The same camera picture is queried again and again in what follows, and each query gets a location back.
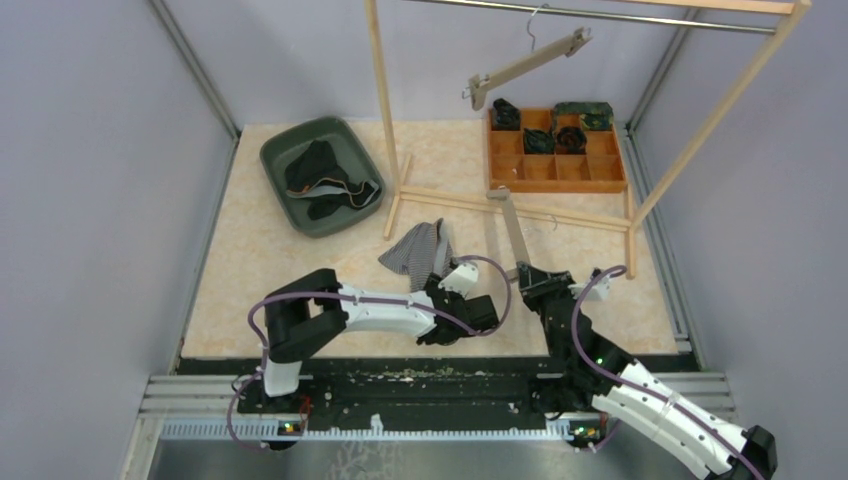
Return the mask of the grey striped underwear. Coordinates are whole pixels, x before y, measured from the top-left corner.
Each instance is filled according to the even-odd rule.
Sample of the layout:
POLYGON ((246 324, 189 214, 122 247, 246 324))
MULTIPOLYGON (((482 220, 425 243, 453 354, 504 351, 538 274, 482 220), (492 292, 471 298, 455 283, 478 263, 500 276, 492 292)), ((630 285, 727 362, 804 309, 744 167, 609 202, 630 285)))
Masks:
POLYGON ((406 276, 411 292, 423 290, 430 275, 450 271, 453 248, 443 218, 412 227, 394 246, 378 257, 389 271, 406 276))

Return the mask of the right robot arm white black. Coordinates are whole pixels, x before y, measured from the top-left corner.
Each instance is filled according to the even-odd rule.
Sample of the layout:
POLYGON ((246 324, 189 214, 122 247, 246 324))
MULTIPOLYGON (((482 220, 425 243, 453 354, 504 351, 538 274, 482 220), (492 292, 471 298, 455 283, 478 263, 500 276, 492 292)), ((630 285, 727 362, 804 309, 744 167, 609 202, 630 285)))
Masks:
POLYGON ((517 265, 525 306, 545 330, 551 357, 565 364, 563 398, 576 412, 591 409, 633 428, 698 479, 771 479, 777 471, 775 436, 722 420, 656 377, 641 361, 597 333, 582 304, 603 280, 626 274, 601 270, 576 291, 567 271, 517 265))

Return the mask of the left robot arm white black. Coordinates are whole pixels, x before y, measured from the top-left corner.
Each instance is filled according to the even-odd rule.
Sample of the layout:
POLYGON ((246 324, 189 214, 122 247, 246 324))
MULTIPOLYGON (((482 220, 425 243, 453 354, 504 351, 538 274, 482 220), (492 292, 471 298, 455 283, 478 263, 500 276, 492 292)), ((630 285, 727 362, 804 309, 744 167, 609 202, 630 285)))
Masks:
POLYGON ((258 331, 255 315, 264 312, 261 401, 277 414, 292 411, 303 362, 343 333, 396 333, 419 345, 451 345, 494 332, 503 316, 491 297, 469 296, 478 278, 475 264, 462 263, 445 276, 428 274, 416 291, 389 294, 341 283, 333 269, 322 268, 268 294, 248 314, 258 331))

